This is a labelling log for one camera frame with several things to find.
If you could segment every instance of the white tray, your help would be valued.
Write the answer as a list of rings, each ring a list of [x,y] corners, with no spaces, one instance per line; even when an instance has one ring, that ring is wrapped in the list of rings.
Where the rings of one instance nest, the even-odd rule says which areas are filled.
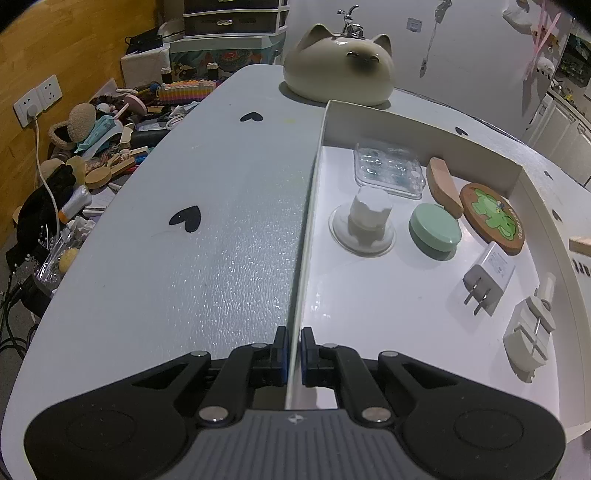
[[[431,157],[443,158],[458,190],[477,181],[509,200],[521,218],[526,241],[513,257],[515,273],[492,317],[484,310],[474,316],[475,300],[464,305],[468,292],[462,277],[486,247],[464,217],[456,255],[443,262],[424,255],[410,237],[408,221],[419,202],[397,196],[391,197],[397,232],[392,251],[362,258],[333,239],[329,216],[358,191],[353,149],[368,138],[415,149],[423,167]],[[434,203],[428,186],[421,202]],[[316,159],[294,331],[311,326],[317,343],[350,346],[364,358],[375,359],[388,349],[400,351],[527,398],[557,416],[572,438],[577,426],[589,421],[585,402],[589,382],[582,358],[589,357],[590,336],[586,316],[576,320],[573,313],[584,312],[584,305],[577,283],[571,281],[570,258],[554,221],[526,172],[513,161],[466,138],[393,113],[330,102]],[[539,275],[545,272],[557,278],[552,309],[557,330],[547,365],[527,382],[509,363],[502,336],[515,305],[534,294]],[[292,360],[297,350],[295,338]],[[291,364],[289,408],[336,407],[332,391],[303,388],[299,363]]]

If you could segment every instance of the mint green lid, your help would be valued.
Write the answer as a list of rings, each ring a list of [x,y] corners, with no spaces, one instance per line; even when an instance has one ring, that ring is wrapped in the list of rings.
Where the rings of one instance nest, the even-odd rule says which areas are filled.
[[[410,226],[417,237],[439,252],[450,252],[462,239],[457,220],[433,203],[418,205],[410,217]]]

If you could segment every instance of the wall socket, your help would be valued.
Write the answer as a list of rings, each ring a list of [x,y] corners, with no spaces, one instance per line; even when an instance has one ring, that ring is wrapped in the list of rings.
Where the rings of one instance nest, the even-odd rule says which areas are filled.
[[[36,90],[44,110],[47,110],[62,97],[60,84],[57,82],[55,75],[49,77]]]
[[[27,111],[31,105],[35,105],[37,107],[37,115],[40,115],[43,111],[43,106],[41,104],[41,100],[37,95],[37,91],[32,88],[27,92],[25,96],[23,96],[18,102],[14,103],[14,112],[18,117],[18,121],[21,123],[21,126],[25,128],[30,120],[27,116]]]

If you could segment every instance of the black fabric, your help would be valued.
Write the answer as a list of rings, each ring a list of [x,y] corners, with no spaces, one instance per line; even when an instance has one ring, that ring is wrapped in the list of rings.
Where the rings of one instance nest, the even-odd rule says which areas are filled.
[[[72,167],[60,165],[47,179],[47,185],[61,209],[74,191],[76,177]],[[56,213],[45,186],[41,185],[29,195],[18,214],[17,243],[23,254],[28,254],[37,246],[41,229],[47,225],[51,235],[56,234]]]

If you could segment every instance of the cork coaster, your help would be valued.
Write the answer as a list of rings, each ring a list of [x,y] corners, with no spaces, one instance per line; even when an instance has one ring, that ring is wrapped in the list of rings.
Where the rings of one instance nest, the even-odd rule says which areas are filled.
[[[508,255],[521,252],[525,232],[511,205],[494,190],[480,183],[462,188],[460,200],[472,228],[487,242],[496,242]]]

